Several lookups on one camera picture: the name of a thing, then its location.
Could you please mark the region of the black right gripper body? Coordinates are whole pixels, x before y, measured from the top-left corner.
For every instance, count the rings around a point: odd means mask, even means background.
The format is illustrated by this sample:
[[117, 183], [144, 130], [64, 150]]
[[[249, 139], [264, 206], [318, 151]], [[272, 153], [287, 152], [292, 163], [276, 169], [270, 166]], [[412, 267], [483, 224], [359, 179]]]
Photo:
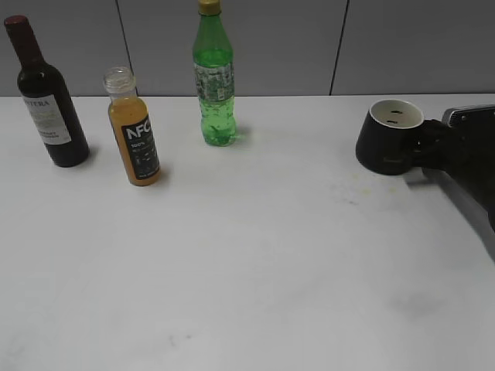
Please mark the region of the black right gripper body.
[[494, 227], [494, 119], [449, 126], [427, 120], [419, 140], [419, 166], [447, 173], [483, 207]]

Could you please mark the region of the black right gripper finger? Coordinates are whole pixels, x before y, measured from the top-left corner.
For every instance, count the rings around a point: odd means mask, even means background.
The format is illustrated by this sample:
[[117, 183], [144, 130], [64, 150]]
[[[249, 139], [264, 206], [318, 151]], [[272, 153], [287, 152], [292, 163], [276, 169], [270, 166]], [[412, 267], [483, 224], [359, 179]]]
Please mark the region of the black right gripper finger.
[[403, 151], [383, 157], [383, 163], [394, 168], [419, 167], [423, 162], [422, 153], [419, 151]]

